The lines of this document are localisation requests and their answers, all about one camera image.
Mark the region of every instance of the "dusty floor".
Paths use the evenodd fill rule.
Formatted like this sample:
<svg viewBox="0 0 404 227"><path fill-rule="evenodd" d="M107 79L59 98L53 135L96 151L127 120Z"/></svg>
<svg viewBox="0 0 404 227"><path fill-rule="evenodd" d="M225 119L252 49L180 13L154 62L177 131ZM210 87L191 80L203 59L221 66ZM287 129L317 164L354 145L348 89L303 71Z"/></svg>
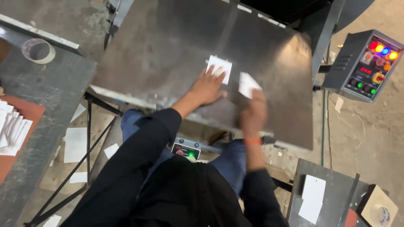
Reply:
<svg viewBox="0 0 404 227"><path fill-rule="evenodd" d="M89 57L95 61L102 57L102 43L106 22L105 9L101 0L14 0L2 1L0 13L53 33L70 41L83 45L89 52ZM347 28L333 36L331 51L338 53L338 44L343 44L347 33L377 29L386 35L404 43L404 2L401 0L376 0L370 8ZM374 104L367 104L344 99L341 113L334 110L337 95L330 94L330 141L332 154L332 167L343 174L354 176L361 174L361 180L376 183L390 191L390 198L399 207L399 213L393 223L394 227L402 226L404 219L404 195L400 192L404 188L404 178L400 172L404 171L404 99L401 90L404 90L404 62L396 68L392 78L378 100ZM104 128L108 121L104 120L105 112L94 111L93 129L97 134L99 128ZM86 127L86 112L76 119L72 127ZM283 150L282 157L278 150L266 147L265 155L268 165L276 171L280 178L288 176L293 178L298 158L320 164L321 157L321 131L322 131L322 93L313 94L313 121L314 121L314 150L304 152L300 150ZM330 167L328 140L325 144L325 166ZM47 199L58 183L67 175L71 166L63 166L62 152L50 167L40 185L37 196L32 201L31 209ZM68 184L62 190L61 197L68 196L76 191L79 183ZM288 204L288 193L277 190L277 196L282 205ZM71 212L74 204L56 213L62 220Z"/></svg>

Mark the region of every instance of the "cable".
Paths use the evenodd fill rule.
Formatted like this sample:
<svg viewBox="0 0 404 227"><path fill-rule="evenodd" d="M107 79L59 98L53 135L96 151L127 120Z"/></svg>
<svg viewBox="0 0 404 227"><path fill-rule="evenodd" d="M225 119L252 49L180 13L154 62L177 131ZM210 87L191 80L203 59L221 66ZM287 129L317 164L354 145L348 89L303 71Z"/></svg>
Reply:
<svg viewBox="0 0 404 227"><path fill-rule="evenodd" d="M332 155L331 155L331 139L330 139L330 114L329 114L329 102L330 102L330 91L327 94L327 124L328 124L328 145L330 146L330 167L332 169Z"/></svg>

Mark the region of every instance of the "workbench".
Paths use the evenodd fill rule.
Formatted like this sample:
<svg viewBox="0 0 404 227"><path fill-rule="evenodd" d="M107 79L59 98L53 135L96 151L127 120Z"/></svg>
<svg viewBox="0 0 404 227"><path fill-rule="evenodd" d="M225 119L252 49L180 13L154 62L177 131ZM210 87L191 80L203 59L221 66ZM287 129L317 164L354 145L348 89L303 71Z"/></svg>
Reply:
<svg viewBox="0 0 404 227"><path fill-rule="evenodd" d="M306 175L311 175L326 181L324 191L324 200L316 225L313 225L303 217L299 216L299 210L303 203L302 192ZM358 181L352 199L349 199L349 193L354 178L335 172L331 169L319 166L313 162L299 158L296 168L296 174L293 180L292 194L290 196L287 220L290 226L319 226L330 227L338 226L338 223L348 205L350 209L356 211L363 195L367 192L369 184ZM363 220L358 217L356 227L367 227Z"/></svg>
<svg viewBox="0 0 404 227"><path fill-rule="evenodd" d="M232 62L229 96L188 120L238 131L240 72L267 97L264 131L283 147L313 149L310 38L220 0L134 1L92 82L95 92L150 109L181 98L210 55Z"/></svg>
<svg viewBox="0 0 404 227"><path fill-rule="evenodd" d="M6 60L0 63L2 87L7 94L43 105L46 109L0 185L2 227L16 225L26 203L41 182L51 157L54 156L94 75L96 65L78 54L58 47L63 45L54 45L56 56L50 63L40 65L31 62L21 52L23 43L33 38L26 34L11 30L0 23L0 38L12 44Z"/></svg>

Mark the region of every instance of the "brown board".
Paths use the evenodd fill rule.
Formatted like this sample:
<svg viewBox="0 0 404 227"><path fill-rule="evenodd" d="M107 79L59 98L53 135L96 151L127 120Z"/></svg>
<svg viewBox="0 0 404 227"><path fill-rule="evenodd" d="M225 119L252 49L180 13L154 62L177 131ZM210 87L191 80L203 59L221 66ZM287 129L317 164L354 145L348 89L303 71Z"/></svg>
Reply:
<svg viewBox="0 0 404 227"><path fill-rule="evenodd" d="M32 121L31 128L29 129L28 134L24 139L21 149L17 152L17 155L0 156L0 184L2 184L8 172L12 168L15 160L17 160L17 157L20 154L21 150L24 148L24 145L27 142L28 138L31 136L32 131L38 124L39 119L45 111L45 107L10 95L0 96L0 99L2 101L6 101L9 105L14 106L14 108L20 113L21 116L24 117L24 119Z"/></svg>

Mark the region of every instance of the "black metal bar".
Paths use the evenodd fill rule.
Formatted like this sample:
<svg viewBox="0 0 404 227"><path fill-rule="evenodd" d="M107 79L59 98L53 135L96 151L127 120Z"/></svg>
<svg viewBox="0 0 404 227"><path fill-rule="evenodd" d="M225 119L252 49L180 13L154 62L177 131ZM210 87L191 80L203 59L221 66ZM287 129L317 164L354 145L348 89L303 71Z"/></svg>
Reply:
<svg viewBox="0 0 404 227"><path fill-rule="evenodd" d="M43 205L43 207L39 210L39 212L35 215L35 218L38 218L42 212L49 206L49 204L52 202L52 200L55 198L55 196L60 192L60 190L63 188L63 186L67 183L67 181L70 179L70 177L76 172L78 167L84 162L84 160L87 158L87 155L90 154L90 152L94 149L94 147L97 145L97 143L100 141L101 137L107 132L107 130L111 127L112 123L116 119L116 116L112 119L112 121L108 124L108 126L104 129L104 131L101 133L100 137L94 142L90 150L86 153L86 155L79 161L79 163L73 168L73 170L69 173L69 175L66 177L66 179L62 182L62 184L56 189L56 191L50 196L48 201Z"/></svg>
<svg viewBox="0 0 404 227"><path fill-rule="evenodd" d="M91 100L87 100L87 152L91 139ZM87 185L90 186L90 153L87 153Z"/></svg>
<svg viewBox="0 0 404 227"><path fill-rule="evenodd" d="M345 203L345 206L343 207L344 210L343 210L341 219L339 219L338 227L345 226L345 222L346 222L347 217L348 217L349 206L350 206L350 204L352 202L352 198L354 197L356 187L358 186L359 177L360 177L360 175L358 173L356 173L356 177L353 180L351 190L349 191L349 194L348 194L348 199L347 199L347 201Z"/></svg>
<svg viewBox="0 0 404 227"><path fill-rule="evenodd" d="M280 187L284 190L287 190L288 192L292 192L293 185L287 184L273 177L272 180L274 181L276 187Z"/></svg>
<svg viewBox="0 0 404 227"><path fill-rule="evenodd" d="M58 210L60 210L62 207L66 206L66 204L70 203L74 198L76 198L78 195L80 195L82 192L86 191L88 188L87 185L61 201L60 203L56 204L54 207L46 211L44 214L42 214L39 217L34 217L32 221L28 223L24 223L26 227L34 227L37 226L38 224L42 223L45 221L48 217L52 216L54 213L56 213Z"/></svg>
<svg viewBox="0 0 404 227"><path fill-rule="evenodd" d="M320 65L318 73L329 73L332 65Z"/></svg>
<svg viewBox="0 0 404 227"><path fill-rule="evenodd" d="M88 92L84 93L84 99L87 101L91 101L92 103L96 104L97 106L104 108L116 115L119 115L119 116L123 115L123 113L120 110L114 108L113 106L109 105L108 103L102 101L101 99L93 96L92 94L90 94Z"/></svg>

